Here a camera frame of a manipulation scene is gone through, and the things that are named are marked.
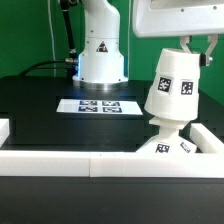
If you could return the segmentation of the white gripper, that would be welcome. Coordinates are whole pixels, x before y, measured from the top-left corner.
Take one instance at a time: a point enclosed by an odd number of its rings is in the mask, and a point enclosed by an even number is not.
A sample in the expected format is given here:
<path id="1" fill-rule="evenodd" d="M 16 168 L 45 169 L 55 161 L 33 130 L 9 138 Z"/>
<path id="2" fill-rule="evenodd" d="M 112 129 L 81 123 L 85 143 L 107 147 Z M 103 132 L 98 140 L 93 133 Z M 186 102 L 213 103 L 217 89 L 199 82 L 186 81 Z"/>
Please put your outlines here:
<path id="1" fill-rule="evenodd" d="M 200 65 L 209 66 L 219 35 L 224 33 L 224 0 L 134 0 L 133 31 L 139 38 L 181 36 L 186 53 L 191 35 L 208 35 Z"/>

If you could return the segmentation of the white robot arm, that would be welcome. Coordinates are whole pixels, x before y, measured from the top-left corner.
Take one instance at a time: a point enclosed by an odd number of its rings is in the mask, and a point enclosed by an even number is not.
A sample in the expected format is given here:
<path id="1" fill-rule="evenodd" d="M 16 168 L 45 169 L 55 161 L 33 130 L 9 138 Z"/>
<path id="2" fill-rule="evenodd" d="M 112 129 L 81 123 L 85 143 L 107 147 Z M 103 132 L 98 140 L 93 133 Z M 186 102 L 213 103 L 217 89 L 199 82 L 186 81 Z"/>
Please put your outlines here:
<path id="1" fill-rule="evenodd" d="M 108 0 L 82 0 L 85 47 L 78 57 L 73 84 L 111 90 L 128 84 L 119 51 L 120 14 Z M 210 59 L 218 36 L 224 34 L 224 0 L 134 0 L 132 27 L 139 38 L 178 37 L 184 51 L 190 38 L 207 35 Z"/>

